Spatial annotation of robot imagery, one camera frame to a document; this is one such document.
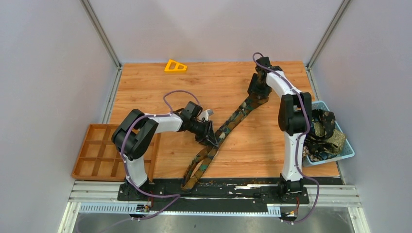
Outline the blue green brown tie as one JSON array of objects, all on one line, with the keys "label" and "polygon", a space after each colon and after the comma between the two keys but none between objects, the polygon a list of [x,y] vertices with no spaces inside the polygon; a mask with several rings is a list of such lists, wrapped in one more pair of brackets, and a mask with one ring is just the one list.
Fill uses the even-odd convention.
[{"label": "blue green brown tie", "polygon": [[218,154],[220,146],[229,134],[255,109],[269,100],[269,94],[252,92],[239,105],[225,123],[214,133],[217,146],[206,146],[199,151],[188,165],[181,181],[181,189],[189,192],[207,171],[214,157]]}]

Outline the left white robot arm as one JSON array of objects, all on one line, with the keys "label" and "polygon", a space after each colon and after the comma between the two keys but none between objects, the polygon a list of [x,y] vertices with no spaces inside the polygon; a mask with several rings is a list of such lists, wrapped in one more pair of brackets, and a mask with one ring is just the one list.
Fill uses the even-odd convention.
[{"label": "left white robot arm", "polygon": [[190,101],[185,108],[167,114],[147,114],[134,109],[118,126],[111,141],[125,164],[126,180],[132,185],[130,194],[136,200],[144,200],[149,194],[143,155],[156,134],[188,131],[201,145],[218,145],[213,122],[205,114],[200,105]]}]

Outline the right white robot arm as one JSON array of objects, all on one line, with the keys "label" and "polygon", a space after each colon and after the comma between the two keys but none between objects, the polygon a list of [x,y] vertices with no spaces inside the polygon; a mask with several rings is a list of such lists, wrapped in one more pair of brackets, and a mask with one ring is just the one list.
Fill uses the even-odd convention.
[{"label": "right white robot arm", "polygon": [[302,157],[304,140],[310,130],[311,94],[296,88],[281,68],[271,65],[269,57],[255,52],[252,58],[263,87],[269,87],[280,98],[278,125],[284,133],[285,158],[277,195],[288,203],[303,191]]}]

